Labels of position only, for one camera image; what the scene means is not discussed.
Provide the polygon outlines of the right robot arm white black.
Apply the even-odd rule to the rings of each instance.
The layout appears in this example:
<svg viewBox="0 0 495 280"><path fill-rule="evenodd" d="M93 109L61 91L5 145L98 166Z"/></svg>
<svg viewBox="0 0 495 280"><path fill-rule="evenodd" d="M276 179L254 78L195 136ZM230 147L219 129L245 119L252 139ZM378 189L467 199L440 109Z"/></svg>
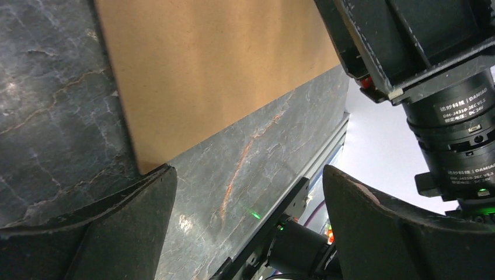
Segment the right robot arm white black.
<svg viewBox="0 0 495 280"><path fill-rule="evenodd" d="M346 74L402 106L436 215L326 166L334 242L285 221L267 263L282 279L494 278L494 2L316 1Z"/></svg>

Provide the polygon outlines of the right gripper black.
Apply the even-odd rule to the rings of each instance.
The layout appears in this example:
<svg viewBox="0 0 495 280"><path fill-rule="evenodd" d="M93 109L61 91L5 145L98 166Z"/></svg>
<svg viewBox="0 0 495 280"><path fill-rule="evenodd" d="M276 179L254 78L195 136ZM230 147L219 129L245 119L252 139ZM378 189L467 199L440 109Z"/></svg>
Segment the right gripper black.
<svg viewBox="0 0 495 280"><path fill-rule="evenodd" d="M493 1L316 1L345 73L414 103L494 65Z"/></svg>

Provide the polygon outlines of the brown cardboard backing board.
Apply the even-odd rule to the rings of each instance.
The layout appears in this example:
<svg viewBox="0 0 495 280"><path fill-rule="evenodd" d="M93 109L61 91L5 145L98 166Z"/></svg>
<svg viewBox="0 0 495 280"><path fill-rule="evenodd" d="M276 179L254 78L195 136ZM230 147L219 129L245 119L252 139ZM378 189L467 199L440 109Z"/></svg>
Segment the brown cardboard backing board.
<svg viewBox="0 0 495 280"><path fill-rule="evenodd" d="M339 59L313 1L96 1L149 173Z"/></svg>

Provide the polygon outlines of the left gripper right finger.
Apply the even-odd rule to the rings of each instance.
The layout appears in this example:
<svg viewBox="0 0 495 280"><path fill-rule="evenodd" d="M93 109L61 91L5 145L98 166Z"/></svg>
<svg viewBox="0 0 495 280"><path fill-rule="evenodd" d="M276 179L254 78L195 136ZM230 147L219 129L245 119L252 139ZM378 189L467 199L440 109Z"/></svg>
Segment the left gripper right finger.
<svg viewBox="0 0 495 280"><path fill-rule="evenodd" d="M327 165L326 208L344 279L493 279L494 226L431 212Z"/></svg>

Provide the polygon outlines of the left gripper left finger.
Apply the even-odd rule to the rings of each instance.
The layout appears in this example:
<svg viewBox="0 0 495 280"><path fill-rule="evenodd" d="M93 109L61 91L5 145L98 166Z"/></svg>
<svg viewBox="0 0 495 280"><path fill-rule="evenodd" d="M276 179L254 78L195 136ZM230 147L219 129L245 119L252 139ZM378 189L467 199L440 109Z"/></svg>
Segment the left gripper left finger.
<svg viewBox="0 0 495 280"><path fill-rule="evenodd" d="M177 190L163 166L38 226L1 229L2 279L154 279Z"/></svg>

